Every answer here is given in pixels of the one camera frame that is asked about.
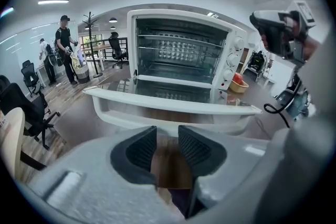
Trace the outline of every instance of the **oven control knob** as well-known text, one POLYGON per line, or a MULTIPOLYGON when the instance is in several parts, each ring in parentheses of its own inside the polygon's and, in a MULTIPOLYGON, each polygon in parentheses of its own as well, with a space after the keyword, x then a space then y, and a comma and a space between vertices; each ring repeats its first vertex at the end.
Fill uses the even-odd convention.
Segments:
POLYGON ((223 73, 223 78, 225 81, 229 81, 233 79, 233 72, 230 69, 226 69, 223 73))
POLYGON ((228 57, 227 57, 227 63, 232 66, 232 67, 235 67, 239 64, 239 57, 238 55, 236 54, 230 54, 228 57))
POLYGON ((236 37, 234 41, 234 46, 236 50, 241 50, 244 48, 244 41, 241 37, 236 37))

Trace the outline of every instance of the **black rubber pad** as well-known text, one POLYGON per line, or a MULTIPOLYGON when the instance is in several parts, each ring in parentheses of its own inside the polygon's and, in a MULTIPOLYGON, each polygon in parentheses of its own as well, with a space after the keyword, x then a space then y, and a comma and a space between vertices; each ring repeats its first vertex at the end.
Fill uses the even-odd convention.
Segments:
POLYGON ((178 127, 178 139, 194 179, 214 173, 226 159, 226 150, 222 145, 194 132, 188 126, 178 127))
POLYGON ((130 183, 156 185, 150 173, 155 150, 156 126, 151 126, 116 145, 110 155, 111 164, 130 183))

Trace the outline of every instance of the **black pants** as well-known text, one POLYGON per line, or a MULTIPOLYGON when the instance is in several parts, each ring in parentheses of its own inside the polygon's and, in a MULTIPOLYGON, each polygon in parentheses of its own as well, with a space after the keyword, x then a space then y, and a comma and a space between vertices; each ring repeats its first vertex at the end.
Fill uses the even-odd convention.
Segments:
POLYGON ((70 65, 72 65, 70 55, 65 55, 63 65, 65 67, 65 72, 67 73, 67 76, 68 76, 68 79, 69 79, 70 83, 73 82, 75 80, 75 78, 73 76, 74 73, 73 73, 72 68, 70 66, 70 65))
POLYGON ((49 57, 47 56, 47 58, 43 61, 44 63, 44 68, 46 69, 47 75, 48 75, 48 79, 51 82, 53 82, 55 80, 55 72, 54 72, 54 67, 53 65, 49 62, 49 57))

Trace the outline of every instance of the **coat rack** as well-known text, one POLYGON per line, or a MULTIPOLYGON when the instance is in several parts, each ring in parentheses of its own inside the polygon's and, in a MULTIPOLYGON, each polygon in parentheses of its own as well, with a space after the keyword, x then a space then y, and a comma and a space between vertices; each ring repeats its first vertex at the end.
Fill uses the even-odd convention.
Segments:
POLYGON ((90 47, 91 47, 91 54, 92 54, 92 59, 93 59, 93 64, 94 64, 94 69, 96 70, 96 74, 93 75, 94 78, 98 78, 100 76, 103 75, 103 73, 98 73, 98 69, 97 69, 97 66, 96 66, 96 61, 95 61, 95 57, 94 57, 94 54, 93 54, 93 47, 92 47, 92 35, 91 35, 91 26, 93 25, 93 23, 96 21, 94 20, 93 22, 91 22, 91 12, 89 12, 89 16, 87 15, 84 15, 85 17, 88 17, 88 22, 84 22, 83 23, 86 23, 89 27, 89 38, 90 38, 90 47))

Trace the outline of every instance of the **shelf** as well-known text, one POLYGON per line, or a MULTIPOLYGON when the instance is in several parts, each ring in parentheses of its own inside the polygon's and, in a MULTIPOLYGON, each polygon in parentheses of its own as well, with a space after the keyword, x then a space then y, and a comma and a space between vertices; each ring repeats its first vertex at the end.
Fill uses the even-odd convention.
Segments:
POLYGON ((175 42, 182 42, 182 43, 187 43, 187 44, 195 44, 199 46, 206 46, 206 47, 218 47, 222 48, 223 46, 204 42, 204 41, 199 41, 199 40, 194 40, 194 39, 189 39, 189 38, 182 38, 182 37, 170 37, 170 36, 158 36, 158 35, 138 35, 138 37, 143 37, 144 39, 150 39, 150 40, 168 40, 168 41, 175 41, 175 42))

